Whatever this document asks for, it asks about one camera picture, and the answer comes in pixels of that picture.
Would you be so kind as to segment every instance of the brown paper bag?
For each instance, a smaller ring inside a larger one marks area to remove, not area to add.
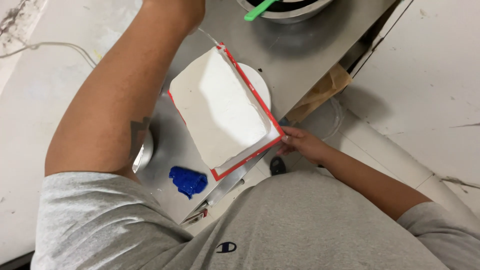
[[[350,74],[340,65],[333,66],[325,76],[287,113],[287,119],[302,122],[312,111],[352,82]]]

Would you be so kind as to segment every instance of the gray t-shirt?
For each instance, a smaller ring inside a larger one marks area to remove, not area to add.
[[[480,269],[480,233],[427,202],[395,222],[313,172],[245,190],[196,237],[142,186],[65,172],[43,183],[32,269]]]

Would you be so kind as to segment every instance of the hand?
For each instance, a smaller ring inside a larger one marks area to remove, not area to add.
[[[282,126],[282,129],[286,136],[282,137],[277,155],[286,156],[293,151],[298,151],[311,163],[322,164],[328,157],[328,152],[333,149],[305,130],[288,126]]]
[[[193,33],[205,16],[205,0],[144,0],[142,7],[159,11],[159,16],[168,17],[185,35]]]

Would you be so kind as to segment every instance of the tattoo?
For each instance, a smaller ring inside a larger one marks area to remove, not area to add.
[[[145,134],[150,124],[150,117],[144,117],[143,122],[130,121],[130,129],[132,132],[132,145],[130,147],[130,154],[128,158],[135,160],[138,155],[138,151],[142,148],[144,143]]]

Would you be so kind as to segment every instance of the green spatula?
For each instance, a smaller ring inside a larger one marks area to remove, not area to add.
[[[253,21],[256,17],[265,12],[270,5],[275,3],[275,1],[277,0],[265,0],[261,2],[260,5],[256,6],[254,9],[252,9],[252,11],[245,15],[245,21]]]

